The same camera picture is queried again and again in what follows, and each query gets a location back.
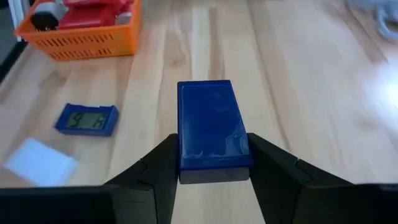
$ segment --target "digital numbers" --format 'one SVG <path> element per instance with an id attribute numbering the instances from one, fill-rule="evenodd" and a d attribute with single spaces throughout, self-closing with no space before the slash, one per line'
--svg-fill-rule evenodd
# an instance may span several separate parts
<path id="1" fill-rule="evenodd" d="M 77 128 L 80 124 L 80 120 L 83 118 L 83 113 L 79 112 L 79 113 L 75 113 L 72 117 L 72 119 L 74 120 L 74 124 L 69 125 L 69 128 Z"/>
<path id="2" fill-rule="evenodd" d="M 105 119 L 105 114 L 101 114 L 93 124 L 93 128 L 102 128 L 102 126 L 104 126 Z"/>
<path id="3" fill-rule="evenodd" d="M 72 112 L 68 118 L 67 128 L 102 129 L 107 114 L 90 112 Z"/>

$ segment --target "black object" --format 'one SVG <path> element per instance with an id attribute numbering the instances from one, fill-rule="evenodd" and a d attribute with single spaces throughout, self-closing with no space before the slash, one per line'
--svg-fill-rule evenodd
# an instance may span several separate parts
<path id="1" fill-rule="evenodd" d="M 58 19 L 51 12 L 36 12 L 30 21 L 38 31 L 56 30 Z"/>
<path id="2" fill-rule="evenodd" d="M 397 223 L 397 184 L 354 185 L 248 134 L 251 182 L 267 224 Z M 0 190 L 0 223 L 171 222 L 178 137 L 99 187 Z"/>
<path id="3" fill-rule="evenodd" d="M 172 134 L 103 186 L 1 189 L 0 223 L 170 223 L 177 148 Z"/>
<path id="4" fill-rule="evenodd" d="M 397 184 L 354 185 L 248 136 L 250 178 L 267 224 L 397 223 Z"/>
<path id="5" fill-rule="evenodd" d="M 8 72 L 11 70 L 12 66 L 18 60 L 19 56 L 25 50 L 27 42 L 21 41 L 17 42 L 11 52 L 8 54 L 3 63 L 0 64 L 0 83 L 5 79 Z"/>

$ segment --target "digital clock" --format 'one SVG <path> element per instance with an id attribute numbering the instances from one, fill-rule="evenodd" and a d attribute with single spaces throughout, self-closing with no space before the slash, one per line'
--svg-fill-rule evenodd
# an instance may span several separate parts
<path id="1" fill-rule="evenodd" d="M 68 103 L 55 124 L 63 134 L 111 136 L 118 122 L 115 106 L 90 107 Z"/>

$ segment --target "white object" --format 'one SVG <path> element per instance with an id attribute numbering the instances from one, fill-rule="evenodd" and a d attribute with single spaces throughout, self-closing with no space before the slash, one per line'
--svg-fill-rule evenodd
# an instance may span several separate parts
<path id="1" fill-rule="evenodd" d="M 17 28 L 29 11 L 29 0 L 8 0 L 8 5 L 11 11 L 14 27 Z"/>
<path id="2" fill-rule="evenodd" d="M 39 187 L 56 187 L 65 184 L 77 165 L 74 158 L 28 138 L 3 166 Z"/>

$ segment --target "orange basket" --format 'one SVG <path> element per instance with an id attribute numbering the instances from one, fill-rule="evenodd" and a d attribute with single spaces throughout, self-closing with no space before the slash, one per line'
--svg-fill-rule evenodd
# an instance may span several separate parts
<path id="1" fill-rule="evenodd" d="M 15 33 L 58 61 L 131 55 L 139 43 L 141 0 L 127 1 L 134 2 L 129 24 L 37 32 L 30 22 L 31 15 L 40 3 L 54 0 L 36 0 Z"/>

